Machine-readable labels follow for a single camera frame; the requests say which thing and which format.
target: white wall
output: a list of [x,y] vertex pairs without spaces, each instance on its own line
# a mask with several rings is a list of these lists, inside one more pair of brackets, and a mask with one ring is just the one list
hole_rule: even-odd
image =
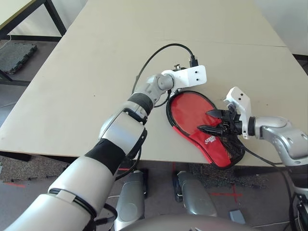
[[254,0],[291,53],[308,55],[308,0]]
[[[65,27],[68,28],[87,0],[52,0]],[[19,24],[11,35],[37,35],[37,36],[60,36],[44,5],[35,10],[21,24]]]
[[[68,28],[87,0],[52,0]],[[308,55],[308,0],[254,0],[264,17],[293,54]],[[44,6],[39,7],[12,35],[59,36]]]

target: white printed logo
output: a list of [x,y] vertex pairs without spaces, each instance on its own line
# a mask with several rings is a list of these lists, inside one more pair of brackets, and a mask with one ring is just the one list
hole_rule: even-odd
[[208,144],[209,142],[212,143],[216,140],[215,136],[210,136],[209,138],[207,138],[204,143]]

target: light wooden tabletop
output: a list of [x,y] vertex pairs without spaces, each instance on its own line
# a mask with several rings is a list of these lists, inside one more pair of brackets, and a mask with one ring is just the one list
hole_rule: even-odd
[[0,0],[0,30],[35,0]]
[[[224,109],[229,89],[250,98],[255,116],[283,116],[307,132],[308,77],[250,0],[89,0],[0,128],[0,150],[80,156],[97,142],[104,121],[131,92],[135,76],[158,48],[179,42],[206,67],[208,82],[193,88]],[[169,48],[147,76],[188,66]],[[165,107],[152,110],[141,159],[206,163],[169,125]],[[265,141],[244,142],[274,162]],[[262,166],[246,154],[239,165]]]

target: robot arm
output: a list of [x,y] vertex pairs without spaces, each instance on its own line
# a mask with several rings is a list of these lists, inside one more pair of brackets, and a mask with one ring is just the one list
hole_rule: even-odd
[[213,128],[200,126],[203,132],[215,136],[243,135],[244,139],[255,136],[270,142],[276,149],[282,163],[287,167],[295,193],[300,199],[299,212],[307,227],[308,218],[308,136],[294,128],[282,117],[253,117],[249,97],[238,87],[232,88],[225,102],[228,110],[212,110],[208,115],[220,118],[222,124]]
[[144,124],[160,96],[203,83],[202,65],[148,78],[103,124],[93,149],[74,161],[7,230],[93,230],[122,160],[133,159],[141,148],[147,135]]

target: cable connector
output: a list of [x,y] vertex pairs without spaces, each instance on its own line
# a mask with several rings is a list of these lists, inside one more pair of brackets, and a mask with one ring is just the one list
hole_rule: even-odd
[[199,64],[198,64],[198,60],[197,60],[197,58],[194,56],[194,55],[192,55],[190,58],[189,58],[189,66],[190,67],[194,67],[194,66],[198,66]]

